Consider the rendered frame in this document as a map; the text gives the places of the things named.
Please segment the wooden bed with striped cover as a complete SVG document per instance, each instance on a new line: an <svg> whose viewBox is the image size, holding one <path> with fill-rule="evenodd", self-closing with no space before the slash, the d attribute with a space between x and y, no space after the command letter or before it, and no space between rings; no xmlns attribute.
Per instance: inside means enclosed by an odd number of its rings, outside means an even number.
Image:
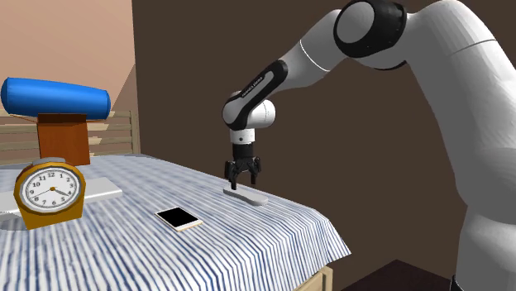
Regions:
<svg viewBox="0 0 516 291"><path fill-rule="evenodd" d="M122 196L35 230L0 222L0 291L331 291L329 264L350 251L317 210L275 195L252 206L225 194L223 179L138 155L133 112L88 133L81 172ZM155 216L175 207L203 223L177 232Z"/></svg>

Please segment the brown box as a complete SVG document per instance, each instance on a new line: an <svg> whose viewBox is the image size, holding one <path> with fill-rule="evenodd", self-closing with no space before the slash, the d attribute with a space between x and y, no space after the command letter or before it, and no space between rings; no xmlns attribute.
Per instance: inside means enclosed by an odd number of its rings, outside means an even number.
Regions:
<svg viewBox="0 0 516 291"><path fill-rule="evenodd" d="M41 158L60 157L74 166L90 164L85 114L39 113L36 125Z"/></svg>

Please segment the yellow analogue clock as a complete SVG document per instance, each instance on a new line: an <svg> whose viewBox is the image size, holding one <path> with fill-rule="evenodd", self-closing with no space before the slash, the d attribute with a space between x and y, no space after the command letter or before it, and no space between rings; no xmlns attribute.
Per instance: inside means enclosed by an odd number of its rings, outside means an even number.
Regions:
<svg viewBox="0 0 516 291"><path fill-rule="evenodd" d="M17 176L13 197L28 230L80 219L86 182L65 159L33 161Z"/></svg>

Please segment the blue bolster pillow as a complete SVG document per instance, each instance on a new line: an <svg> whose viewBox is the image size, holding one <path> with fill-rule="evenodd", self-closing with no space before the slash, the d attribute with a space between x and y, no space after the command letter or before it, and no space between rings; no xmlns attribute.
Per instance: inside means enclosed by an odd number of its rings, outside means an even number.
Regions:
<svg viewBox="0 0 516 291"><path fill-rule="evenodd" d="M40 113L85 114L87 120L106 119L111 99L106 90L49 80L7 78L0 88L10 114L37 117Z"/></svg>

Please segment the grey remote control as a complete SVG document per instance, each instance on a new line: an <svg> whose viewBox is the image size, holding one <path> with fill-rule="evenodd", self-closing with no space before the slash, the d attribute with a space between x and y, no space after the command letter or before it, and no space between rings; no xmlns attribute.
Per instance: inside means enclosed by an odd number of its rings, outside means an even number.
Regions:
<svg viewBox="0 0 516 291"><path fill-rule="evenodd" d="M253 206L265 206L269 202L269 199L266 196L253 193L243 188L232 189L231 187L228 187L224 188L222 191L229 196L238 198Z"/></svg>

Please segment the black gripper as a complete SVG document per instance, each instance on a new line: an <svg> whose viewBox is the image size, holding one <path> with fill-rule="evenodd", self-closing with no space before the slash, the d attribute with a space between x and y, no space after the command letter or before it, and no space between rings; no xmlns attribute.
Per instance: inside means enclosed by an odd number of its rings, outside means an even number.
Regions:
<svg viewBox="0 0 516 291"><path fill-rule="evenodd" d="M256 185L258 174L261 172L261 160L254 156L253 144L233 144L232 156L233 161L226 161L224 166L224 177L229 181L231 189L237 189L239 171L245 170L251 174L251 184Z"/></svg>

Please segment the white phone with black screen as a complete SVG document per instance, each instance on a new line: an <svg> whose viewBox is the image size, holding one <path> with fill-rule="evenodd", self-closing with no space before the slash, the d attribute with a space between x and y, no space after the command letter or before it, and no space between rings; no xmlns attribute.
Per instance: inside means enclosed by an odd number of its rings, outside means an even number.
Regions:
<svg viewBox="0 0 516 291"><path fill-rule="evenodd" d="M201 219L180 207L155 212L155 216L177 232L199 226L203 223Z"/></svg>

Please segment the white flat slab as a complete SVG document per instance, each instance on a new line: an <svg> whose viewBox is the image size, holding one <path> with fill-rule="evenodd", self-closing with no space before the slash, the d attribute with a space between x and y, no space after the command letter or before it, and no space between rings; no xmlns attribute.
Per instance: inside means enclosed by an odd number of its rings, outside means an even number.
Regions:
<svg viewBox="0 0 516 291"><path fill-rule="evenodd" d="M16 200L11 189L0 193L0 222L21 217ZM122 190L108 178L87 179L84 203L103 201L110 198L119 198Z"/></svg>

